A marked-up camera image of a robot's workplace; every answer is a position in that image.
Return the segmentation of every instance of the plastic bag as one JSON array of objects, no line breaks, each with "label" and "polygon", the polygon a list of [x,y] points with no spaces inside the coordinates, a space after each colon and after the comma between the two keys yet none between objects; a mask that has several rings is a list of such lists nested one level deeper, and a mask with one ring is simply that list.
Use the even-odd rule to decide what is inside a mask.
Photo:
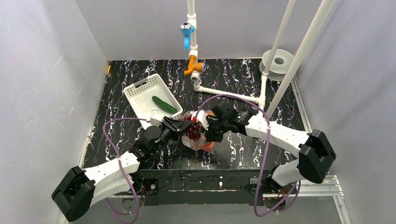
[{"label": "plastic bag", "polygon": [[[194,111],[187,111],[184,113],[180,120],[191,120]],[[212,111],[205,111],[206,114],[213,115]],[[192,150],[202,150],[213,154],[214,142],[206,142],[204,135],[204,128],[202,124],[193,125],[190,129],[182,136],[183,145],[191,148]]]}]

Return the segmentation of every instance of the tape roll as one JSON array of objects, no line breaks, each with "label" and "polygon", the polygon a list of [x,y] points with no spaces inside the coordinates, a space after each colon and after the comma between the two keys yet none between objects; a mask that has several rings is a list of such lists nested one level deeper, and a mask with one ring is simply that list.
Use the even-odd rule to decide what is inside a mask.
[{"label": "tape roll", "polygon": [[[267,64],[269,54],[271,50],[267,50],[262,55],[262,61],[260,62],[260,71],[263,72]],[[268,78],[274,81],[282,81],[287,69],[289,69],[291,61],[293,61],[294,56],[282,49],[278,49],[275,53],[274,60],[272,61],[271,67],[269,68]]]}]

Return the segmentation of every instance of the cucumber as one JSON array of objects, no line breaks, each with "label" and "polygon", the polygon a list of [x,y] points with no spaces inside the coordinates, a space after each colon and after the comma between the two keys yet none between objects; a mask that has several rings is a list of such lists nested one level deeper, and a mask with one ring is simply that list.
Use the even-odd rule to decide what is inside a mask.
[{"label": "cucumber", "polygon": [[172,107],[171,105],[169,105],[167,102],[161,100],[160,98],[153,96],[151,98],[154,103],[163,111],[170,113],[170,114],[175,114],[177,113],[177,110],[175,107]]}]

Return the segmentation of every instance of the gray wall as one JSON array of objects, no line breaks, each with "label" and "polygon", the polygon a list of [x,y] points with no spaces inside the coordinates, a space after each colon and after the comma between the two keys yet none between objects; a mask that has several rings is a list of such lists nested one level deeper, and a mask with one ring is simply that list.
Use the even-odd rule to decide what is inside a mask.
[{"label": "gray wall", "polygon": [[73,0],[2,1],[0,61],[0,223],[57,223],[107,61]]},{"label": "gray wall", "polygon": [[[76,0],[108,61],[186,59],[186,0]],[[259,57],[272,48],[288,0],[196,0],[199,58]],[[297,1],[280,47],[297,49],[320,0]]]},{"label": "gray wall", "polygon": [[341,1],[297,75],[353,223],[395,223],[396,2]]}]

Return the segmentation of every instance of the red grapes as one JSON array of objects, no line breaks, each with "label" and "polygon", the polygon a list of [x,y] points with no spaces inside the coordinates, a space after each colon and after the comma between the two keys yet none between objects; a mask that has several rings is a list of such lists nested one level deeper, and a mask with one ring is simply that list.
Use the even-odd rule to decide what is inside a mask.
[{"label": "red grapes", "polygon": [[193,141],[198,141],[201,138],[201,125],[200,124],[193,124],[186,132],[185,136],[189,137]]}]

